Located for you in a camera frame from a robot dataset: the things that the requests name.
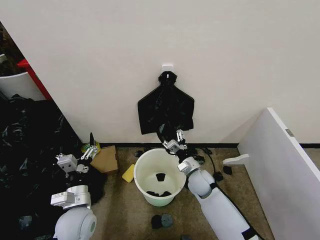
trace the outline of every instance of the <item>bucket rim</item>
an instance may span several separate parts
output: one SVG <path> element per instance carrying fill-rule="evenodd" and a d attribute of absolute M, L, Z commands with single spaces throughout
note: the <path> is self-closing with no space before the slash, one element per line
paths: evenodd
<path fill-rule="evenodd" d="M 134 165 L 134 170 L 133 170 L 134 182 L 135 182 L 135 185 L 137 186 L 137 188 L 140 190 L 140 192 L 141 192 L 143 195 L 147 196 L 148 198 L 151 198 L 151 199 L 154 199 L 154 200 L 167 200 L 167 199 L 172 199 L 172 198 L 174 198 L 178 193 L 180 193 L 181 190 L 184 188 L 185 183 L 186 183 L 186 180 L 187 180 L 187 176 L 186 176 L 186 175 L 183 174 L 183 175 L 184 175 L 184 183 L 183 183 L 183 185 L 180 186 L 177 191 L 175 191 L 174 193 L 172 193 L 172 194 L 169 195 L 169 196 L 152 196 L 152 195 L 150 195 L 149 193 L 147 193 L 146 191 L 144 191 L 144 190 L 140 187 L 140 185 L 139 185 L 139 183 L 138 183 L 138 181 L 137 181 L 137 178 L 136 178 L 136 172 L 137 172 L 137 168 L 136 168 L 136 167 L 137 167 L 137 165 L 138 165 L 138 162 L 141 160 L 141 158 L 142 158 L 143 156 L 147 155 L 147 154 L 150 154 L 151 152 L 159 152 L 159 151 L 161 151 L 161 152 L 163 152 L 163 151 L 167 152 L 164 148 L 155 148 L 155 149 L 151 149 L 151 150 L 149 150 L 149 151 L 144 152 L 144 153 L 138 158 L 138 160 L 136 161 L 136 163 L 135 163 L 135 165 Z"/>

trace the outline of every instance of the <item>red object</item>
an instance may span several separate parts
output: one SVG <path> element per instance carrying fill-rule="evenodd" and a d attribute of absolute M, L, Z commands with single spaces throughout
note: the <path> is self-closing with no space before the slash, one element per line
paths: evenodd
<path fill-rule="evenodd" d="M 30 64 L 28 63 L 28 61 L 26 59 L 23 59 L 22 61 L 20 61 L 17 64 L 17 66 L 19 68 L 24 68 L 28 72 L 28 74 L 30 75 L 30 77 L 32 78 L 32 80 L 34 81 L 36 86 L 39 88 L 40 92 L 43 94 L 45 99 L 52 100 L 52 97 L 50 96 L 49 92 L 47 91 L 45 86 L 42 84 L 40 79 L 37 77 L 35 71 L 32 69 L 32 67 L 30 66 Z"/>

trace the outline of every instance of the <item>black garbage bag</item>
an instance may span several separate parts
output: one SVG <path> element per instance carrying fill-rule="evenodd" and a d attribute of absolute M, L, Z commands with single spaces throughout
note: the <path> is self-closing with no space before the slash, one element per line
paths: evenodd
<path fill-rule="evenodd" d="M 160 86 L 138 102 L 141 134 L 157 133 L 160 140 L 176 138 L 176 130 L 194 128 L 195 100 L 175 86 L 177 75 L 164 71 Z"/>
<path fill-rule="evenodd" d="M 1 238 L 52 238 L 64 211 L 50 205 L 51 195 L 67 189 L 66 174 L 55 164 L 55 156 L 79 158 L 82 142 L 53 101 L 14 95 L 0 107 L 0 205 L 5 216 Z M 105 178 L 93 167 L 89 172 L 94 203 L 103 194 Z"/>

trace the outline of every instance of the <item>pile of black bags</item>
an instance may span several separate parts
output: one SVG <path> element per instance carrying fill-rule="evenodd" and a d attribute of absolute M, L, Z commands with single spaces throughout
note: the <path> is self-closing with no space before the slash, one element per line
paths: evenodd
<path fill-rule="evenodd" d="M 51 239 L 63 214 L 51 195 L 66 190 L 59 153 L 81 156 L 82 143 L 53 101 L 19 95 L 0 101 L 0 206 L 2 239 Z M 105 177 L 88 172 L 93 203 L 103 195 Z"/>

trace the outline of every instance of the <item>floor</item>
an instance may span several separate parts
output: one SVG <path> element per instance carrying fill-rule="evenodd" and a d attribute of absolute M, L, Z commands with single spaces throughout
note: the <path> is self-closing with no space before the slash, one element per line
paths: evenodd
<path fill-rule="evenodd" d="M 141 148 L 117 148 L 118 174 L 108 176 L 105 195 L 92 206 L 97 226 L 91 240 L 179 240 L 181 234 L 193 240 L 217 240 L 201 212 L 196 198 L 183 189 L 167 206 L 150 205 L 139 192 L 135 182 L 125 182 L 121 176 L 137 161 L 134 153 Z M 211 148 L 217 171 L 222 171 L 222 161 L 239 155 L 237 148 Z M 320 149 L 306 149 L 307 154 L 320 166 Z M 210 159 L 205 156 L 203 168 L 213 173 Z M 233 166 L 232 175 L 223 174 L 220 187 L 237 204 L 252 226 L 266 240 L 274 239 L 259 200 L 244 166 Z M 173 225 L 152 229 L 151 218 L 162 213 L 171 214 Z"/>

